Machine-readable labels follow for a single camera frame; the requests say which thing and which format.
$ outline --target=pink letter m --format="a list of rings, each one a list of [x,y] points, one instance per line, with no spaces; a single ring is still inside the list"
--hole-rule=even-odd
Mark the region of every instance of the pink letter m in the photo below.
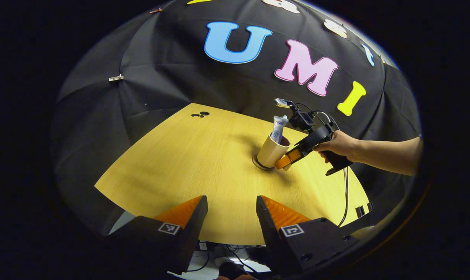
[[[295,40],[287,40],[287,44],[290,46],[289,54],[282,68],[275,71],[275,76],[285,81],[293,81],[295,77],[292,72],[297,67],[299,85],[304,85],[316,75],[308,84],[308,89],[319,96],[325,96],[331,75],[338,68],[337,63],[328,57],[322,57],[312,64],[309,49],[305,44]]]

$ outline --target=beige cup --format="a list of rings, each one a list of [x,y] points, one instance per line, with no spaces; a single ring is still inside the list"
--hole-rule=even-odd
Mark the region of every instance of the beige cup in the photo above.
[[[260,152],[253,158],[254,164],[262,170],[270,170],[275,167],[275,163],[283,157],[290,147],[290,142],[285,136],[282,136],[281,144],[278,144],[271,139],[270,135],[271,133]]]

